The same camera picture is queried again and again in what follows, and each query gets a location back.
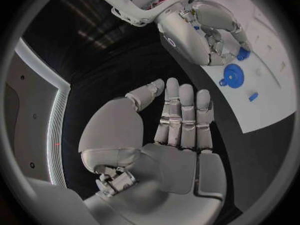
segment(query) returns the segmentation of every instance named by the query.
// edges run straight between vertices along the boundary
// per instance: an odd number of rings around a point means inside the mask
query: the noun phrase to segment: small blue piece
[[[239,52],[238,52],[238,55],[236,56],[236,58],[239,61],[243,61],[243,60],[249,58],[250,53],[251,53],[250,51],[247,51],[247,50],[245,50],[244,48],[241,47],[239,49]]]
[[[258,92],[253,93],[253,94],[249,97],[250,102],[252,102],[253,100],[255,100],[258,96],[259,96]]]
[[[237,89],[243,85],[245,80],[244,72],[240,66],[236,64],[229,64],[224,69],[224,79],[219,84],[221,86],[228,85],[233,89]]]

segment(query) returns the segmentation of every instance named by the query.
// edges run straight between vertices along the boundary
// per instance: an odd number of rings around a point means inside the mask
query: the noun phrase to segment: blue plastic part
[[[225,67],[224,69],[224,79],[220,81],[220,85],[227,84],[233,89],[237,89],[243,85],[245,76],[243,70],[240,66],[232,63]]]
[[[239,61],[243,61],[243,60],[249,58],[250,53],[251,53],[250,51],[247,51],[247,50],[245,50],[244,48],[241,47],[239,49],[239,52],[238,52],[238,55],[236,56],[236,58]]]
[[[258,92],[253,93],[253,94],[249,97],[250,102],[252,102],[253,100],[255,100],[258,96],[259,96],[259,93],[258,93]]]

